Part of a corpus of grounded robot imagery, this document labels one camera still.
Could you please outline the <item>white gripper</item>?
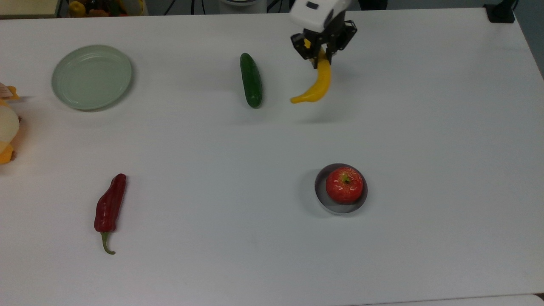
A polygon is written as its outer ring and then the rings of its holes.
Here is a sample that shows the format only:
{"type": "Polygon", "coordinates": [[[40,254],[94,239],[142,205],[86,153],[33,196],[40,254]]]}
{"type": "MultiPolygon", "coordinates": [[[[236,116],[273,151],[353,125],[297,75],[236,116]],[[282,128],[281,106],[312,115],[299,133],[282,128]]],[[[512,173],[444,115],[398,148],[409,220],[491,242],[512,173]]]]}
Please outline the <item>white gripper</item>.
{"type": "Polygon", "coordinates": [[[357,33],[352,20],[345,20],[351,0],[296,0],[290,10],[290,18],[303,27],[302,33],[291,36],[291,43],[298,54],[318,68],[320,34],[325,32],[326,56],[332,58],[346,48],[357,33]]]}

